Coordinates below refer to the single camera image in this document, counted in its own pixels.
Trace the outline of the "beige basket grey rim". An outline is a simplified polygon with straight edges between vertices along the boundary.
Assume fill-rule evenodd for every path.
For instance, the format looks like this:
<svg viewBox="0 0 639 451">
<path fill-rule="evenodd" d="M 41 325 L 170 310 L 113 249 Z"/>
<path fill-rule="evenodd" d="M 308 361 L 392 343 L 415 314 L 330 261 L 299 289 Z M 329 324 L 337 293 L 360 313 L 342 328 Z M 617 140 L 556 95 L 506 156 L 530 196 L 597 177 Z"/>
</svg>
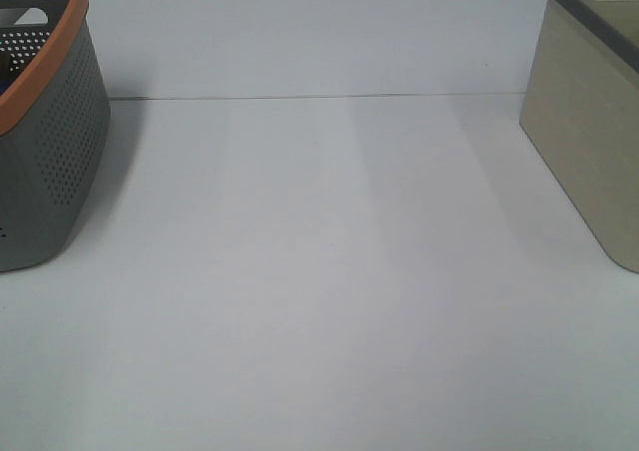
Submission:
<svg viewBox="0 0 639 451">
<path fill-rule="evenodd" d="M 638 0 L 547 0 L 520 118 L 607 256 L 638 269 Z"/>
</svg>

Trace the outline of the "grey perforated basket orange rim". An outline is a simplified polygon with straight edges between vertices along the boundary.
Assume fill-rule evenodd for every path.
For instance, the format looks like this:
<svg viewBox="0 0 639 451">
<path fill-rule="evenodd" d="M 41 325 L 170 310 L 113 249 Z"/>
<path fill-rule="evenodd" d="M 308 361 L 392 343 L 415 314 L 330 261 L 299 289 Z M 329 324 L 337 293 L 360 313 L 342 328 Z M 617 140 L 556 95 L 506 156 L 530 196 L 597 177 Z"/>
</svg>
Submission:
<svg viewBox="0 0 639 451">
<path fill-rule="evenodd" d="M 1 0 L 40 24 L 1 29 L 1 269 L 38 265 L 67 242 L 108 135 L 111 107 L 88 0 Z"/>
</svg>

